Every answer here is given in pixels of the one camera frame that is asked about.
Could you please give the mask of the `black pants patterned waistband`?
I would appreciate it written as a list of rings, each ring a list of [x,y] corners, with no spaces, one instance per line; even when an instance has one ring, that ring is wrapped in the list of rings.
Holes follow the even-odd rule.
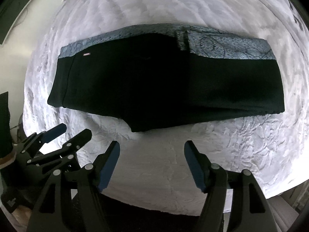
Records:
[[[48,104],[133,132],[284,112],[268,42],[208,27],[134,25],[61,48]]]

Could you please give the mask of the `light grey bed cover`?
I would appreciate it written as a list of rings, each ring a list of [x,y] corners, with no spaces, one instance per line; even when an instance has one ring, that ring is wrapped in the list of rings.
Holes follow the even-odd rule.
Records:
[[[90,129],[91,141],[77,154],[82,165],[119,141],[121,155],[106,195],[198,215],[205,197],[185,161],[187,140],[228,170],[251,170],[267,198],[308,179],[308,28],[289,0],[33,0],[27,17],[40,34],[25,77],[24,131],[65,123],[66,133],[43,147],[50,152]],[[267,40],[281,71],[285,111],[137,134],[117,118],[47,104],[63,46],[143,23],[195,24]]]

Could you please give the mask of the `dark wall-mounted screen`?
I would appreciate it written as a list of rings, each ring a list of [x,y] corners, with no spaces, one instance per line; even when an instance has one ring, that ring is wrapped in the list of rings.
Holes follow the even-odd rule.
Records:
[[[13,0],[10,5],[1,12],[1,45],[4,44],[15,22],[32,0]]]

